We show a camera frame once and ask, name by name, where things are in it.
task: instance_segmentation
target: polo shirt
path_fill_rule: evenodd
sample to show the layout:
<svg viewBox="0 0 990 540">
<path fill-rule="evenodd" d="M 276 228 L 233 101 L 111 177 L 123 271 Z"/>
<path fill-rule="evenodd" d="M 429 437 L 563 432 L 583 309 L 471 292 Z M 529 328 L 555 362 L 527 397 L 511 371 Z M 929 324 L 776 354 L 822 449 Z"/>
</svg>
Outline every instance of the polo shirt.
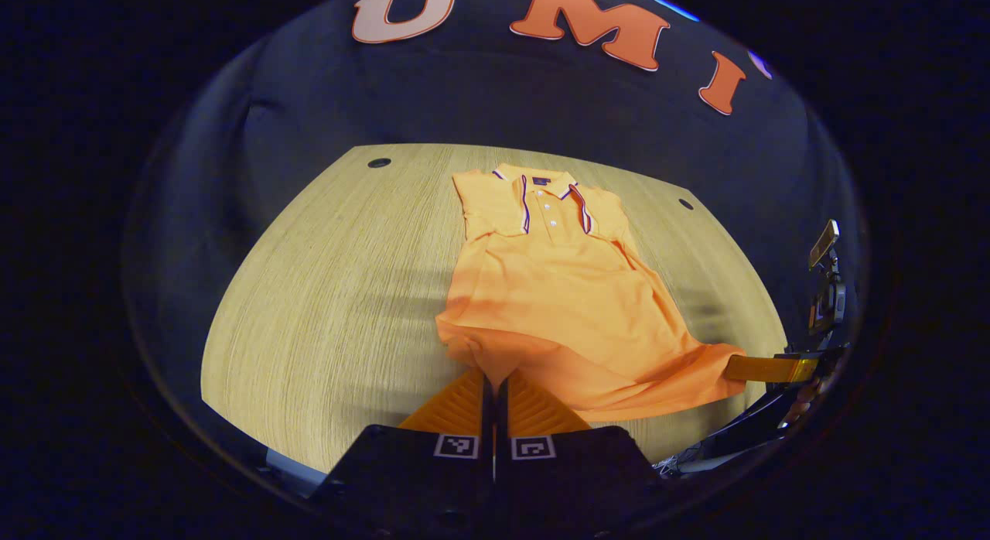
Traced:
<svg viewBox="0 0 990 540">
<path fill-rule="evenodd" d="M 568 173 L 500 164 L 457 173 L 466 221 L 445 310 L 448 356 L 496 391 L 512 371 L 587 421 L 658 416 L 746 389 L 732 345 L 689 334 L 640 259 L 619 197 Z"/>
</svg>

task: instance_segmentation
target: shirt collar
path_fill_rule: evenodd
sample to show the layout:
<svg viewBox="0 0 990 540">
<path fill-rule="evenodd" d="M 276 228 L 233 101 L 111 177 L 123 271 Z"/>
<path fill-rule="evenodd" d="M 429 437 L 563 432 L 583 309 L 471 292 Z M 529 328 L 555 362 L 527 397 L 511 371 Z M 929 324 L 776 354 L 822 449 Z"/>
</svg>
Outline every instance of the shirt collar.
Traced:
<svg viewBox="0 0 990 540">
<path fill-rule="evenodd" d="M 545 186 L 533 185 L 533 188 L 547 190 L 560 199 L 566 198 L 567 194 L 570 193 L 570 185 L 577 185 L 577 181 L 574 180 L 573 176 L 570 176 L 570 173 L 559 173 L 556 170 L 530 169 L 530 167 L 526 166 L 512 166 L 509 163 L 499 164 L 498 169 L 493 170 L 492 173 L 495 173 L 495 176 L 510 181 L 510 183 L 525 175 L 530 185 L 533 185 L 534 176 L 537 178 L 549 178 L 551 180 L 549 184 Z"/>
</svg>

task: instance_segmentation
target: black background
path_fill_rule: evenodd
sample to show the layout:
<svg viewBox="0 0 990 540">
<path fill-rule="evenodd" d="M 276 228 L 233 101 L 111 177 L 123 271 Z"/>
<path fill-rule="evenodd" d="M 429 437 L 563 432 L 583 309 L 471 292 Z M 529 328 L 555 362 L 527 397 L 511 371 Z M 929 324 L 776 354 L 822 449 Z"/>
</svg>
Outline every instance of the black background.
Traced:
<svg viewBox="0 0 990 540">
<path fill-rule="evenodd" d="M 4 326 L 9 536 L 317 534 L 198 443 L 153 391 L 121 301 L 119 237 L 138 168 L 176 108 L 321 1 L 7 1 L 4 136 L 15 148 L 3 170 L 4 279 L 22 292 Z M 870 378 L 839 382 L 832 398 L 855 401 L 821 407 L 821 422 L 841 419 L 792 442 L 781 461 L 796 463 L 665 530 L 979 536 L 975 413 L 986 394 L 968 366 L 984 356 L 985 325 L 963 293 L 986 286 L 966 271 L 986 242 L 982 156 L 970 142 L 985 125 L 985 2 L 672 1 L 777 58 L 848 157 L 873 239 L 859 349 L 882 354 L 874 368 L 851 360 Z"/>
</svg>

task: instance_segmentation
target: table surface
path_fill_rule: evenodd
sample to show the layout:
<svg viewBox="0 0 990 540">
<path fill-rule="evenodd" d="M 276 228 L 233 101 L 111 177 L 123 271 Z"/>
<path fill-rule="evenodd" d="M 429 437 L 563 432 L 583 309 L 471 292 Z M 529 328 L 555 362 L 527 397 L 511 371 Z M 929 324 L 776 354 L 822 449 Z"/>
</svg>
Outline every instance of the table surface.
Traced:
<svg viewBox="0 0 990 540">
<path fill-rule="evenodd" d="M 368 166 L 379 157 L 391 163 Z M 618 194 L 643 260 L 695 338 L 754 357 L 783 352 L 783 327 L 760 277 L 684 188 L 519 149 L 364 145 L 300 192 L 237 270 L 206 342 L 203 400 L 262 444 L 329 472 L 364 426 L 397 425 L 461 375 L 466 367 L 446 357 L 434 321 L 464 240 L 450 176 L 500 162 L 567 171 Z M 734 398 L 617 424 L 657 462 L 764 391 L 750 382 Z"/>
</svg>

